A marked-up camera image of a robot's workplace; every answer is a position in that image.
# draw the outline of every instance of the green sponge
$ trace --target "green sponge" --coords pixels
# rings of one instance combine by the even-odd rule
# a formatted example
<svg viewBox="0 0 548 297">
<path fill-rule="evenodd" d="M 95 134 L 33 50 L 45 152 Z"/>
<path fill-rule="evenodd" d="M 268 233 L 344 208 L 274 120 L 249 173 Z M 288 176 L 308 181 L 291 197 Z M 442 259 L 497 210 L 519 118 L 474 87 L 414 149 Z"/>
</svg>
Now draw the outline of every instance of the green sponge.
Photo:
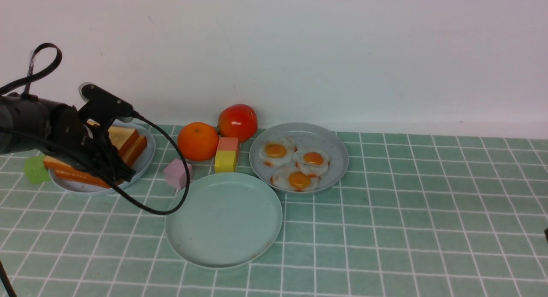
<svg viewBox="0 0 548 297">
<path fill-rule="evenodd" d="M 51 178 L 49 178 L 48 170 L 44 167 L 44 158 L 45 155 L 43 154 L 29 157 L 25 160 L 25 169 L 23 172 L 31 184 L 40 184 L 51 180 Z"/>
</svg>

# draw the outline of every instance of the table surface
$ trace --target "table surface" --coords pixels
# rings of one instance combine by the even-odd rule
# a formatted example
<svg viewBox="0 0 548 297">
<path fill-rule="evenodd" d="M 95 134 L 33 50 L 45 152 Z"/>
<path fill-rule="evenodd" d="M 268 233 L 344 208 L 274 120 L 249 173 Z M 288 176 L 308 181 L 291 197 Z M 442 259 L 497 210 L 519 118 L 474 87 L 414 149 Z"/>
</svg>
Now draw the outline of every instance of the table surface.
<svg viewBox="0 0 548 297">
<path fill-rule="evenodd" d="M 181 127 L 162 126 L 174 137 Z M 157 152 L 127 188 L 166 209 Z M 35 152 L 0 157 L 0 259 L 21 297 L 539 297 L 548 292 L 548 141 L 337 133 L 340 183 L 279 193 L 282 231 L 252 264 L 202 270 L 170 248 L 164 219 L 117 194 L 87 198 L 22 175 Z M 253 174 L 241 147 L 238 172 Z M 194 178 L 211 160 L 192 163 Z"/>
</svg>

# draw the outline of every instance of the yellow block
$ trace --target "yellow block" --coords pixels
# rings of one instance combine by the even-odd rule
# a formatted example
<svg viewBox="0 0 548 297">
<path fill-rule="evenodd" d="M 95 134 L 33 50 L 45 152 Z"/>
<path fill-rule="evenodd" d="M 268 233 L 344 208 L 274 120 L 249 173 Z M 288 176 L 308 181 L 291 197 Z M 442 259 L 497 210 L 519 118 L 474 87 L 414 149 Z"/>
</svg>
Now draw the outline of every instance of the yellow block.
<svg viewBox="0 0 548 297">
<path fill-rule="evenodd" d="M 235 151 L 217 151 L 215 154 L 215 173 L 236 172 L 238 158 Z"/>
</svg>

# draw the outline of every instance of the egg yolk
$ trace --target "egg yolk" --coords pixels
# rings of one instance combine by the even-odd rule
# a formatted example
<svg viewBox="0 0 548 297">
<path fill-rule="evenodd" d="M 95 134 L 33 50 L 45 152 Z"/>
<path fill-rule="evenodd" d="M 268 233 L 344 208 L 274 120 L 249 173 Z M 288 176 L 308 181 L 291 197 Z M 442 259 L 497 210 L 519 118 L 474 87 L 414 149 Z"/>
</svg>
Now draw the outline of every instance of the egg yolk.
<svg viewBox="0 0 548 297">
<path fill-rule="evenodd" d="M 289 175 L 289 183 L 297 189 L 304 189 L 310 184 L 310 177 L 303 172 L 292 172 Z"/>
<path fill-rule="evenodd" d="M 271 158 L 281 158 L 286 155 L 287 151 L 283 145 L 271 144 L 265 148 L 266 154 Z"/>
<path fill-rule="evenodd" d="M 303 156 L 303 159 L 304 161 L 315 164 L 317 166 L 323 163 L 322 155 L 316 152 L 305 153 L 305 155 Z"/>
</svg>

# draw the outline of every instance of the black strap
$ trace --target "black strap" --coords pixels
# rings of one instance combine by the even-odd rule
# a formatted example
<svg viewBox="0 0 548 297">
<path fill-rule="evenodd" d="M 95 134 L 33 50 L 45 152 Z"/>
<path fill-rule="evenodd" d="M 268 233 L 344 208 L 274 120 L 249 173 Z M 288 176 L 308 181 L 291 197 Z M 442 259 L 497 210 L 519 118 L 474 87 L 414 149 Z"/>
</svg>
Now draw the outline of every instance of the black strap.
<svg viewBox="0 0 548 297">
<path fill-rule="evenodd" d="M 35 56 L 38 52 L 42 51 L 45 48 L 55 48 L 55 50 L 57 50 L 57 55 L 55 55 L 55 59 L 51 62 L 51 64 L 49 64 L 48 67 L 45 67 L 42 71 L 33 74 Z M 33 55 L 31 56 L 31 61 L 29 64 L 29 71 L 27 72 L 27 76 L 19 80 L 15 80 L 14 82 L 8 83 L 4 85 L 3 87 L 1 87 L 0 95 L 8 94 L 8 92 L 11 92 L 12 90 L 19 88 L 23 85 L 26 85 L 26 86 L 25 86 L 25 91 L 22 93 L 22 95 L 28 95 L 29 89 L 31 88 L 31 83 L 38 81 L 39 79 L 42 79 L 46 75 L 49 75 L 50 73 L 52 73 L 61 64 L 61 59 L 63 59 L 63 54 L 61 53 L 61 50 L 57 48 L 56 45 L 51 43 L 43 43 L 39 45 L 33 52 Z"/>
</svg>

